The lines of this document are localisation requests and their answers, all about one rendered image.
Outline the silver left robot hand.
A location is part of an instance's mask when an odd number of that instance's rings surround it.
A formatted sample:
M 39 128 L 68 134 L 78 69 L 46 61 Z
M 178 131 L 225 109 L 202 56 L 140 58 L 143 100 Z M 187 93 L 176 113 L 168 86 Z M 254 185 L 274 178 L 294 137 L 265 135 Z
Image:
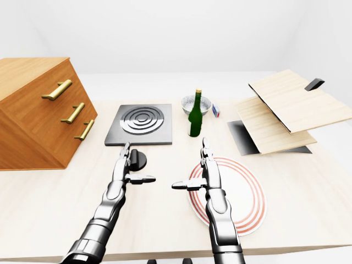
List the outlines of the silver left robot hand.
M 150 175 L 136 174 L 129 170 L 129 156 L 131 143 L 127 142 L 120 152 L 120 156 L 116 161 L 113 170 L 113 180 L 122 181 L 124 184 L 130 183 L 134 185 L 141 185 L 143 183 L 152 183 L 156 178 Z

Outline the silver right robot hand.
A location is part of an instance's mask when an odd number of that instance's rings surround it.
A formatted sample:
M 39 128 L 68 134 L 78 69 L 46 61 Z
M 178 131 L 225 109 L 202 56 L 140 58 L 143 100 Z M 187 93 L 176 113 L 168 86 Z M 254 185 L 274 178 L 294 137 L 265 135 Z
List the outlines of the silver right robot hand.
M 213 157 L 213 151 L 211 150 L 210 143 L 206 137 L 202 139 L 202 149 L 200 154 L 200 164 L 203 169 L 202 178 L 192 178 L 189 180 L 176 182 L 172 184 L 172 189 L 196 191 L 201 188 L 209 190 L 222 187 L 218 164 Z

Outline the flat dark stove plate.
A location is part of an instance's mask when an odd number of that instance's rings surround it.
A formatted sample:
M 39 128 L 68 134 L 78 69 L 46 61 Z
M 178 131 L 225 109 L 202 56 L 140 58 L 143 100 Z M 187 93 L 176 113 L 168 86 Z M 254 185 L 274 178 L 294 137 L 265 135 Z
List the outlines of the flat dark stove plate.
M 106 146 L 171 145 L 171 104 L 123 104 L 105 138 Z

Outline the round black knob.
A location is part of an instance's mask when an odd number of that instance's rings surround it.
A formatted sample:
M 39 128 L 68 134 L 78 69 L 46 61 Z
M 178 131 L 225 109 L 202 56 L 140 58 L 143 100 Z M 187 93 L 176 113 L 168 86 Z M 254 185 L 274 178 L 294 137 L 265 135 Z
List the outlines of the round black knob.
M 137 149 L 132 149 L 129 156 L 129 170 L 136 172 L 142 170 L 147 163 L 146 155 Z

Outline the dark flat base sheet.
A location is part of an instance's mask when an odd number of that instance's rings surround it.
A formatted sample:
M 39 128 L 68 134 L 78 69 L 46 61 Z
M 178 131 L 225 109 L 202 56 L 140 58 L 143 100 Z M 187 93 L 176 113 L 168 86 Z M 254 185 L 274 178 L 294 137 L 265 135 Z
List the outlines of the dark flat base sheet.
M 242 121 L 236 120 L 227 124 L 242 156 L 261 154 Z

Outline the small wooden drawer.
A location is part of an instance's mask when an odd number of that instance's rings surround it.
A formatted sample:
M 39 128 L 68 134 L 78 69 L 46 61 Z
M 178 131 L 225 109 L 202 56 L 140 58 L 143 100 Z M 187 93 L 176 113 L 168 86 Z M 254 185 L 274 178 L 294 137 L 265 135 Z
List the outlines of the small wooden drawer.
M 93 104 L 87 101 L 83 103 L 85 104 L 84 109 L 72 124 L 61 122 L 61 119 L 68 118 L 74 111 L 73 105 L 71 104 L 69 105 L 69 112 L 58 119 L 54 132 L 55 138 L 52 141 L 51 147 L 61 168 L 67 167 L 82 142 L 79 139 L 75 139 L 74 136 L 78 136 L 83 132 L 86 127 L 84 122 L 89 122 L 91 119 L 95 120 L 97 117 L 97 112 Z

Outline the green glass bottle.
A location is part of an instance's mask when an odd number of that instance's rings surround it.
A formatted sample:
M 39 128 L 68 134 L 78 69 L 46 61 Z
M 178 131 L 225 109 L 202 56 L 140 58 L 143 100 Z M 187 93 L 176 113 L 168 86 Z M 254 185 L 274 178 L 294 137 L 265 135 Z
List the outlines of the green glass bottle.
M 200 108 L 201 93 L 202 93 L 201 89 L 196 89 L 194 106 L 188 117 L 188 121 L 190 124 L 189 136 L 191 137 L 199 136 L 201 131 L 201 125 L 202 125 L 202 112 Z

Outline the patterned bowl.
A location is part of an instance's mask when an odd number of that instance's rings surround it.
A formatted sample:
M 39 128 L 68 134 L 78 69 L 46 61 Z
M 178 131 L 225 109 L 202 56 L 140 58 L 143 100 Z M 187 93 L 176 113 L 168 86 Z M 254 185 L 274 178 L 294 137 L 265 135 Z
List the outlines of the patterned bowl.
M 181 99 L 181 107 L 187 115 L 189 115 L 190 112 L 192 111 L 194 107 L 194 102 L 195 102 L 194 95 L 185 96 L 184 98 Z M 208 98 L 201 96 L 200 109 L 201 109 L 202 115 L 204 116 L 205 114 L 207 114 L 207 112 L 211 108 L 212 108 L 212 102 Z

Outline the medium wooden drawer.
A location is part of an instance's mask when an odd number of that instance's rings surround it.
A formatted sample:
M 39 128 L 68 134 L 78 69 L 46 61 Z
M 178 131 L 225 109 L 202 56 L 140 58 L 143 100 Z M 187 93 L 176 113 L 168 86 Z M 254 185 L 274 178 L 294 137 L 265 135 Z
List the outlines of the medium wooden drawer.
M 22 121 L 63 162 L 64 155 L 75 152 L 96 117 L 83 86 L 73 83 L 53 101 L 49 92 L 40 92 Z

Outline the wooden cabinet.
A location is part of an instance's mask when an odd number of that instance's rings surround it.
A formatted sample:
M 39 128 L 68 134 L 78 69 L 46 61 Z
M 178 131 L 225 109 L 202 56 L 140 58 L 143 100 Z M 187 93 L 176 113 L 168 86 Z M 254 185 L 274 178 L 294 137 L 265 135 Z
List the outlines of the wooden cabinet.
M 63 169 L 55 155 L 0 106 L 0 171 Z

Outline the pale wooden board black edge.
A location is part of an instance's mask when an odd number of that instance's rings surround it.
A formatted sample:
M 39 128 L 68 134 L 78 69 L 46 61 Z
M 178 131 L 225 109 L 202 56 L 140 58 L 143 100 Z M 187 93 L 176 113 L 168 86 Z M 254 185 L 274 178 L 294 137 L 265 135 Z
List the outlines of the pale wooden board black edge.
M 352 119 L 352 109 L 290 69 L 249 83 L 252 90 L 290 133 Z

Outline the large wooden drawer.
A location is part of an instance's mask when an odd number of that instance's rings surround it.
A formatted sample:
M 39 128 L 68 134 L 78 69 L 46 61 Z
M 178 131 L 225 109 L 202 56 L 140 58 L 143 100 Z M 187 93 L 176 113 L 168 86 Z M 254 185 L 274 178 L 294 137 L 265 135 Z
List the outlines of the large wooden drawer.
M 69 58 L 1 59 L 0 106 L 6 114 L 28 129 L 22 119 L 33 109 L 34 98 L 40 92 L 51 93 L 59 82 L 68 79 L 81 84 Z

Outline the small black block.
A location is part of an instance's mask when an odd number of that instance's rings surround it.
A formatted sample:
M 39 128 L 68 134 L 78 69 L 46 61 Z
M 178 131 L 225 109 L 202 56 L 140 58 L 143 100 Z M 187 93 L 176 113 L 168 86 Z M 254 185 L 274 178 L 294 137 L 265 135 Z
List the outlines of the small black block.
M 312 91 L 315 90 L 317 88 L 319 88 L 322 84 L 324 84 L 325 81 L 320 79 L 320 78 L 315 78 L 312 82 L 310 82 L 306 87 L 305 90 L 306 91 Z

